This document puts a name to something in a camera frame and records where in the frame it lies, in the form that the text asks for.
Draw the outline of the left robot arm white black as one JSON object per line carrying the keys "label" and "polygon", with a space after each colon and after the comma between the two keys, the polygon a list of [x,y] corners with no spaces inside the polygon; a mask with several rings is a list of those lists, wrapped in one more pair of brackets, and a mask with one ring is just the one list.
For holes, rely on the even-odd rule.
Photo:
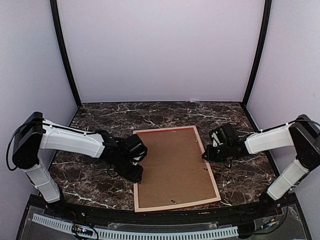
{"label": "left robot arm white black", "polygon": [[41,112],[33,112],[12,134],[7,145],[6,164],[9,171],[22,170],[39,190],[51,210],[60,218],[67,218],[70,206],[63,201],[63,193],[44,167],[40,150],[57,150],[101,159],[118,176],[132,183],[142,180],[139,165],[148,148],[137,134],[127,138],[114,137],[105,130],[83,131],[44,119]]}

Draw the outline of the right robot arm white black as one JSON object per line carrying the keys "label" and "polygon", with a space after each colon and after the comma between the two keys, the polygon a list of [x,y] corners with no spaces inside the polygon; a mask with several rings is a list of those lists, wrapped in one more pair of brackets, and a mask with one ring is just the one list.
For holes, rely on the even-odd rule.
{"label": "right robot arm white black", "polygon": [[255,213],[266,217],[291,188],[320,165],[320,124],[307,115],[240,137],[236,129],[225,123],[209,132],[211,143],[202,158],[208,162],[225,162],[282,148],[294,148],[296,156],[280,176],[260,195]]}

